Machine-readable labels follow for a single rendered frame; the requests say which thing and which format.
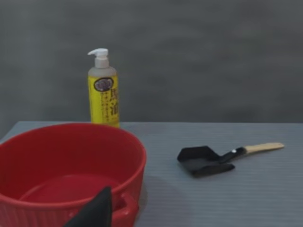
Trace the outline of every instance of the pump nozzle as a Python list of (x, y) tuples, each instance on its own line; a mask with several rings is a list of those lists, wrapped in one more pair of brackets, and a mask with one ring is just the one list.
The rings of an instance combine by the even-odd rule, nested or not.
[(99, 48), (95, 49), (88, 53), (88, 55), (95, 55), (95, 67), (99, 69), (108, 68), (109, 62), (108, 62), (108, 49), (105, 48)]

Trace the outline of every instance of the pump bottle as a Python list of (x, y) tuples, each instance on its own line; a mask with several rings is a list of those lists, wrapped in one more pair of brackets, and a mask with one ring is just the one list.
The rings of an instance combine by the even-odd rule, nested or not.
[(95, 66), (89, 70), (89, 105), (92, 123), (119, 127), (117, 71), (109, 66), (108, 49), (95, 49)]

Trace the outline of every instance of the red plastic basin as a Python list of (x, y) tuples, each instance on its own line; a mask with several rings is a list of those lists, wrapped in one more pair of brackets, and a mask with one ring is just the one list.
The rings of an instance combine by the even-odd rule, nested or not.
[(132, 134), (110, 126), (47, 126), (0, 144), (0, 226), (62, 227), (105, 186), (112, 227), (132, 227), (146, 162)]

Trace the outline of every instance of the black shovel blade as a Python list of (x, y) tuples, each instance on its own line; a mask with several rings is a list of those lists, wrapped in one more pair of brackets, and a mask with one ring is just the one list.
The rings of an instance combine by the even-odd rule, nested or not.
[(177, 160), (194, 177), (214, 175), (230, 171), (233, 164), (220, 164), (220, 155), (208, 146), (183, 148)]
[(106, 187), (64, 227), (111, 227), (111, 221), (111, 190)]

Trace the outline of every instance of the table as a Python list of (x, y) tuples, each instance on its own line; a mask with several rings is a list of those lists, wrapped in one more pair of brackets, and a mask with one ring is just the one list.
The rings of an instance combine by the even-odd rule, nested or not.
[[(18, 122), (2, 141), (61, 122)], [(136, 227), (301, 227), (303, 125), (295, 123), (128, 122), (122, 127), (148, 153)], [(190, 177), (176, 157), (183, 147), (208, 145), (223, 154), (243, 145), (282, 142), (285, 149), (233, 163), (236, 169)]]

